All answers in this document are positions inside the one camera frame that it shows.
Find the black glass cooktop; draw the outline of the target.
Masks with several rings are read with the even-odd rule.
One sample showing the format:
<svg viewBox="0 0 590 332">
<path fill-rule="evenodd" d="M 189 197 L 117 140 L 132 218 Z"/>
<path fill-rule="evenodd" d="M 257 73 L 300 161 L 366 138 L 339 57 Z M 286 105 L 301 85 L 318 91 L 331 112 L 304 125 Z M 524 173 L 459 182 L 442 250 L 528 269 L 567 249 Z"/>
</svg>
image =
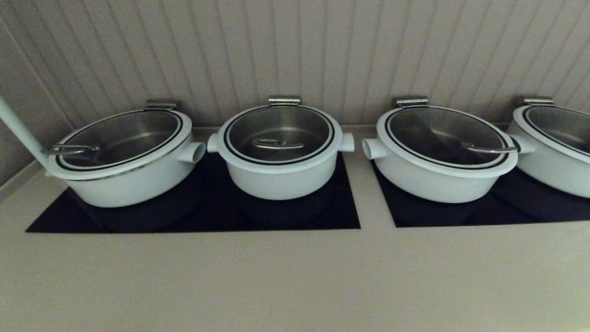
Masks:
<svg viewBox="0 0 590 332">
<path fill-rule="evenodd" d="M 139 204 L 100 208 L 66 189 L 28 233 L 140 234 L 360 229 L 345 162 L 337 156 L 320 189 L 292 200 L 266 200 L 238 189 L 225 162 L 208 154 L 169 191 Z"/>
<path fill-rule="evenodd" d="M 590 198 L 554 189 L 518 168 L 501 176 L 483 197 L 464 203 L 416 197 L 388 181 L 375 162 L 372 168 L 398 228 L 590 221 Z"/>
</svg>

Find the small white pot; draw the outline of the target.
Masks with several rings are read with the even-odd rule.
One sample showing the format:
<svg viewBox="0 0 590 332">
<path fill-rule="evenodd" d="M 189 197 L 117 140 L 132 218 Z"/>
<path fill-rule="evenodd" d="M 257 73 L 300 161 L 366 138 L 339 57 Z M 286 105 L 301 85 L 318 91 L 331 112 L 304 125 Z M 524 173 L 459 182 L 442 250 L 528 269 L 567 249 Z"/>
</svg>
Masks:
<svg viewBox="0 0 590 332">
<path fill-rule="evenodd" d="M 331 178 L 339 152 L 354 151 L 350 133 L 337 135 L 339 141 L 320 155 L 292 165 L 256 165 L 230 157 L 219 134 L 208 139 L 208 152 L 219 153 L 227 164 L 230 178 L 242 191 L 267 200 L 289 200 L 317 191 Z"/>
</svg>

